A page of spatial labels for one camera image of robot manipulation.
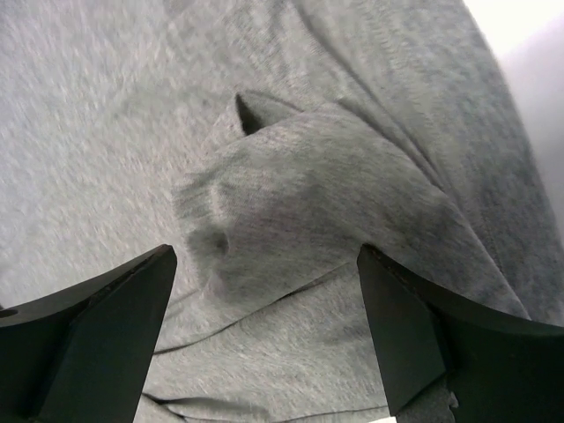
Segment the grey t-shirt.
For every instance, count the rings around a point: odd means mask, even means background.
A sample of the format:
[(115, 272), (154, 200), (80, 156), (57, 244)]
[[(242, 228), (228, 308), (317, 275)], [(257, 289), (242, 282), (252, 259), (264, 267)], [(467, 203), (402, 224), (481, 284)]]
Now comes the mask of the grey t-shirt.
[(563, 322), (563, 248), (460, 1), (4, 1), (1, 303), (162, 243), (138, 422), (387, 414), (356, 260)]

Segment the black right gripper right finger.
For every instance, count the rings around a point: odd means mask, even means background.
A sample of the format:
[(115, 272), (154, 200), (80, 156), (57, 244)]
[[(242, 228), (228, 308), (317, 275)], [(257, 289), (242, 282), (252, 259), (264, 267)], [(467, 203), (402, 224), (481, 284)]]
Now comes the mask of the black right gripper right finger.
[(561, 327), (467, 300), (368, 245), (357, 265), (396, 421), (562, 421)]

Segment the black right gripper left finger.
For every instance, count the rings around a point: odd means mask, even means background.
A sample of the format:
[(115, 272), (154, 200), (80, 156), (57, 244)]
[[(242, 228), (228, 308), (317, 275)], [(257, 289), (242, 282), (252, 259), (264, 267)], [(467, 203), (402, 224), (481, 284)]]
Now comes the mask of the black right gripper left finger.
[(3, 422), (131, 422), (174, 283), (161, 245), (1, 312)]

